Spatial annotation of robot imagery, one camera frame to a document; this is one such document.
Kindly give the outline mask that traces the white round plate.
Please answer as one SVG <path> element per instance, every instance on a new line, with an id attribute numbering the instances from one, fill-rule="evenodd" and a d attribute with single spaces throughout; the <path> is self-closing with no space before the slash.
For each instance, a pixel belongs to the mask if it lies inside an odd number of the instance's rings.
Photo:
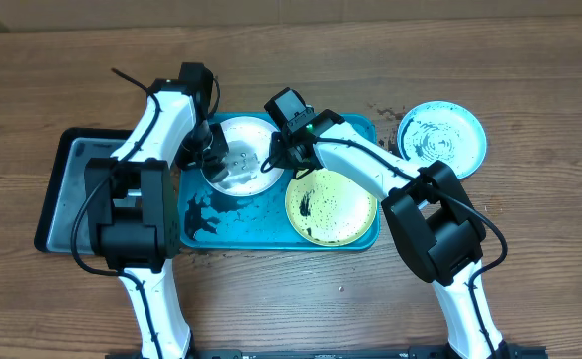
<path id="1" fill-rule="evenodd" d="M 270 155 L 272 135 L 277 128 L 253 116 L 238 116 L 220 122 L 228 144 L 224 170 L 202 169 L 205 180 L 217 191 L 236 197 L 253 196 L 271 188 L 284 171 L 264 173 L 262 164 Z"/>

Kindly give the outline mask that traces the light blue round plate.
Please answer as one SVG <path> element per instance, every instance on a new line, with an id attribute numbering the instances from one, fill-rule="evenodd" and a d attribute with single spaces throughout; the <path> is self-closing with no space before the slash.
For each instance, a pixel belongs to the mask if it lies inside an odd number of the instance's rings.
<path id="1" fill-rule="evenodd" d="M 473 175 L 487 154 L 479 119 L 448 101 L 429 101 L 407 111 L 397 129 L 397 143 L 403 159 L 423 167 L 442 161 L 461 180 Z"/>

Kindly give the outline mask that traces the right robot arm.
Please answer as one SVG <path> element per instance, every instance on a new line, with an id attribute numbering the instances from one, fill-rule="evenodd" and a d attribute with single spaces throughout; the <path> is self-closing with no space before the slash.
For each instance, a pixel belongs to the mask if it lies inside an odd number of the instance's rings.
<path id="1" fill-rule="evenodd" d="M 501 232 L 475 210 L 451 167 L 442 161 L 420 167 L 401 159 L 362 137 L 336 112 L 316 112 L 291 88 L 274 95 L 264 109 L 278 129 L 261 169 L 291 169 L 298 179 L 326 169 L 371 194 L 403 263 L 434 288 L 450 356 L 509 355 L 481 279 L 500 263 L 483 264 L 481 245 L 489 231 Z"/>

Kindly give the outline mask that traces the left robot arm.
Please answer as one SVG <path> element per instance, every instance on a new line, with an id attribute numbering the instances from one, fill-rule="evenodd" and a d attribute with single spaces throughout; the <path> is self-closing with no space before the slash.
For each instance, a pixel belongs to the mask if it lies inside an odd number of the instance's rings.
<path id="1" fill-rule="evenodd" d="M 210 69 L 185 62 L 175 79 L 143 86 L 146 108 L 125 142 L 108 158 L 88 160 L 86 198 L 73 222 L 71 254 L 93 273 L 78 252 L 78 231 L 88 229 L 92 252 L 102 257 L 101 274 L 125 287 L 141 332 L 142 358 L 186 358 L 192 332 L 182 314 L 173 259 L 180 253 L 177 196 L 170 169 L 206 169 L 213 181 L 228 171 L 228 143 L 210 119 L 220 89 Z"/>

